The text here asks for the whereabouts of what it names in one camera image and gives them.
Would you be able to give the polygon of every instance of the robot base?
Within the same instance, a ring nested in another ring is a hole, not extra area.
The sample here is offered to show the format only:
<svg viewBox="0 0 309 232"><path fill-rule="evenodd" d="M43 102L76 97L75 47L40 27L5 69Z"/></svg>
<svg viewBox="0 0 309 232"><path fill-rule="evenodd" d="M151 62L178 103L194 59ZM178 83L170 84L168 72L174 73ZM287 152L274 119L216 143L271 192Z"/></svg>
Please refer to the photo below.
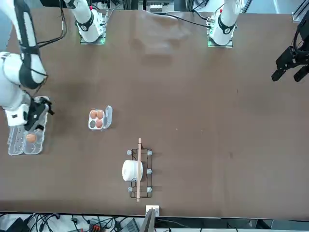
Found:
<svg viewBox="0 0 309 232"><path fill-rule="evenodd" d="M107 19L108 19L108 10L106 11L106 14L103 15L102 13L98 12L98 17L100 17L102 20L102 30L103 33L100 35L95 41L93 42L86 42L83 37L81 36L81 45L85 44L96 44L96 45L104 45L105 44L105 39L106 39L106 25L107 25Z"/></svg>
<svg viewBox="0 0 309 232"><path fill-rule="evenodd" d="M211 27L215 26L215 22L217 19L214 19L214 16L211 17L213 20L207 24ZM207 45L208 47L227 47L227 48L232 48L233 47L233 35L230 39L230 41L226 44L226 45L218 45L216 44L213 39L211 38L211 34L213 33L213 29L207 29L207 37L208 37L208 41L207 41Z"/></svg>

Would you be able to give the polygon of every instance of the plastic egg container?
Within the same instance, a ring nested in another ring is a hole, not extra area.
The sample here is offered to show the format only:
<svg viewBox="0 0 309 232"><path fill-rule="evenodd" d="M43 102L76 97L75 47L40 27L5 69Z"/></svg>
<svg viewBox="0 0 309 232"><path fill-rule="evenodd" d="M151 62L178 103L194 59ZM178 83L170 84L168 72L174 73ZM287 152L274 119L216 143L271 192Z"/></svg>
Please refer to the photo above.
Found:
<svg viewBox="0 0 309 232"><path fill-rule="evenodd" d="M103 110L91 110L89 112L88 127L91 130L103 129L103 120L105 113Z"/></svg>
<svg viewBox="0 0 309 232"><path fill-rule="evenodd" d="M88 127L90 130L104 130L112 124L112 107L108 105L103 110L91 110L89 112Z"/></svg>

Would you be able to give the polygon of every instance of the brown egg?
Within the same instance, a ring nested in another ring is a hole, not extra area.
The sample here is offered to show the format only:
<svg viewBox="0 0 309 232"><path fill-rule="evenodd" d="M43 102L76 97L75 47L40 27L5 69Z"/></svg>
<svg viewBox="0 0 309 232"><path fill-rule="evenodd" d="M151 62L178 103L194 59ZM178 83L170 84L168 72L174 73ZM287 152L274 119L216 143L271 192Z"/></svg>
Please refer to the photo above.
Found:
<svg viewBox="0 0 309 232"><path fill-rule="evenodd" d="M101 128L102 126L103 126L102 120L96 121L96 127L97 127L97 128Z"/></svg>
<svg viewBox="0 0 309 232"><path fill-rule="evenodd" d="M104 115L103 111L99 110L98 113L97 113L98 119L102 119L103 115Z"/></svg>
<svg viewBox="0 0 309 232"><path fill-rule="evenodd" d="M95 119L97 117L97 112L95 110L90 111L90 117Z"/></svg>
<svg viewBox="0 0 309 232"><path fill-rule="evenodd" d="M29 143L34 143L37 140L35 134L27 134L26 139Z"/></svg>

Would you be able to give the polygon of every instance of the wooden stick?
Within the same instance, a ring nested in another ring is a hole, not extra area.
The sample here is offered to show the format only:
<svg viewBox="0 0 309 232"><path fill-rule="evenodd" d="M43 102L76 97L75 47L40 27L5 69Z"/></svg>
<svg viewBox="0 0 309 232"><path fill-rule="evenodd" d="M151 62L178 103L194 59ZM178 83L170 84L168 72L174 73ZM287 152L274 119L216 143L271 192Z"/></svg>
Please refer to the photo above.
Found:
<svg viewBox="0 0 309 232"><path fill-rule="evenodd" d="M139 139L139 154L137 164L137 198L136 201L140 202L140 161L141 161L141 139Z"/></svg>

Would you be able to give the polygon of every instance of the brown tabletop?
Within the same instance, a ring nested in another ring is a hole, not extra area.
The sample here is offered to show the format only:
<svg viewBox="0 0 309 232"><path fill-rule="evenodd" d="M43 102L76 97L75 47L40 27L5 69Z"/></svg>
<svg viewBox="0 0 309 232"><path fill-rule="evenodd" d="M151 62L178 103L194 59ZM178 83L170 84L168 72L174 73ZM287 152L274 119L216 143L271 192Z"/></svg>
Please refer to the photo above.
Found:
<svg viewBox="0 0 309 232"><path fill-rule="evenodd" d="M7 153L0 114L0 211L307 219L309 82L277 83L290 15L239 16L234 48L207 48L205 28L142 11L115 11L105 46L67 36L41 49L50 96L40 155ZM203 23L190 13L179 14ZM59 9L33 11L38 41L60 34ZM8 51L19 53L15 32ZM113 106L107 131L91 109ZM138 138L153 149L153 197L137 203L122 179Z"/></svg>

